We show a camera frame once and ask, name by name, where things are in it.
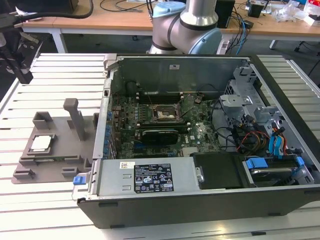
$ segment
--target blue latch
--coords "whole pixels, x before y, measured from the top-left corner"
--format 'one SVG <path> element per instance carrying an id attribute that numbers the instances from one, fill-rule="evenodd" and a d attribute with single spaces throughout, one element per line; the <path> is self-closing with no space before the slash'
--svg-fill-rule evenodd
<path id="1" fill-rule="evenodd" d="M 299 164 L 299 167 L 305 165 L 305 161 L 302 159 L 302 157 L 298 156 L 295 160 Z"/>
<path id="2" fill-rule="evenodd" d="M 248 169 L 266 169 L 268 164 L 263 157 L 252 157 L 245 161 Z"/>
<path id="3" fill-rule="evenodd" d="M 75 176 L 73 178 L 73 185 L 86 185 L 86 176 Z"/>

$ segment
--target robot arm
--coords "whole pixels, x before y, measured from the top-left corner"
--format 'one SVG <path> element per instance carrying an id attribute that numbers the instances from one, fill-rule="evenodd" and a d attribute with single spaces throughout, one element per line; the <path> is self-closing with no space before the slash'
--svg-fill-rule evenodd
<path id="1" fill-rule="evenodd" d="M 216 0 L 166 1 L 153 12 L 150 54 L 214 54 L 222 33 L 217 28 Z"/>

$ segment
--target aluminum extrusion table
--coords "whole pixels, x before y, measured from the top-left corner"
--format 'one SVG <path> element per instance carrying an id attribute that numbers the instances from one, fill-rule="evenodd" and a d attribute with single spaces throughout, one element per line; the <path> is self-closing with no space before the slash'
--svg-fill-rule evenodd
<path id="1" fill-rule="evenodd" d="M 290 100 L 300 98 L 309 111 L 308 123 L 320 119 L 319 99 L 309 96 L 308 77 L 292 61 L 280 56 L 260 56 L 267 68 L 281 62 L 282 88 Z M 42 54 L 34 63 L 34 79 L 29 85 L 16 80 L 0 104 L 0 239 L 94 239 L 94 240 L 164 240 L 164 239 L 235 239 L 301 240 L 320 236 L 320 201 L 279 217 L 258 217 L 210 222 L 196 222 L 148 227 L 98 229 L 72 199 L 72 182 L 12 184 L 27 139 L 31 134 L 36 111 L 49 111 L 52 117 L 67 116 L 65 98 L 78 98 L 85 116 L 99 112 L 105 78 L 103 54 Z M 252 232 L 264 232 L 255 235 Z"/>

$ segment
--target power cable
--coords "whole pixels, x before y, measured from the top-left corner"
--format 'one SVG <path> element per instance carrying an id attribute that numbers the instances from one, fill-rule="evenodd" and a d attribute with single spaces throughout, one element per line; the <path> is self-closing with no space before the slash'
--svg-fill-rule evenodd
<path id="1" fill-rule="evenodd" d="M 312 67 L 312 69 L 311 69 L 310 72 L 308 73 L 308 76 L 311 75 L 311 73 L 313 72 L 313 70 L 316 68 L 316 66 L 317 66 L 319 63 L 320 63 L 320 60 L 315 63 L 315 65 Z"/>
<path id="2" fill-rule="evenodd" d="M 116 8 L 119 8 L 119 5 L 118 5 L 118 4 L 123 3 L 123 2 L 125 2 L 125 1 L 126 1 L 126 0 L 117 1 L 117 2 L 115 3 L 115 7 L 116 7 Z M 106 2 L 106 0 L 102 0 L 102 1 L 100 2 L 100 8 L 103 9 L 103 10 L 106 10 L 106 11 L 108 11 L 108 12 L 113 12 L 113 13 L 128 12 L 128 11 L 130 12 L 130 11 L 136 9 L 136 8 L 141 7 L 141 6 L 144 6 L 144 5 L 147 5 L 147 6 L 148 6 L 148 3 L 146 2 L 146 3 L 140 4 L 140 5 L 138 5 L 138 6 L 133 6 L 133 7 L 130 7 L 130 8 L 123 8 L 123 9 L 122 9 L 122 7 L 120 7 L 121 9 L 113 10 L 113 9 L 108 9 L 108 8 L 103 7 L 103 4 L 104 4 L 105 2 Z"/>

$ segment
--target warning label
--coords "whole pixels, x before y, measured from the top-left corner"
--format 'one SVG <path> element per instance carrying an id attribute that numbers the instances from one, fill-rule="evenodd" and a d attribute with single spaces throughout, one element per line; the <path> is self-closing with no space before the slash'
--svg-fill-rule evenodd
<path id="1" fill-rule="evenodd" d="M 134 191 L 137 194 L 173 192 L 171 165 L 169 163 L 135 165 Z"/>

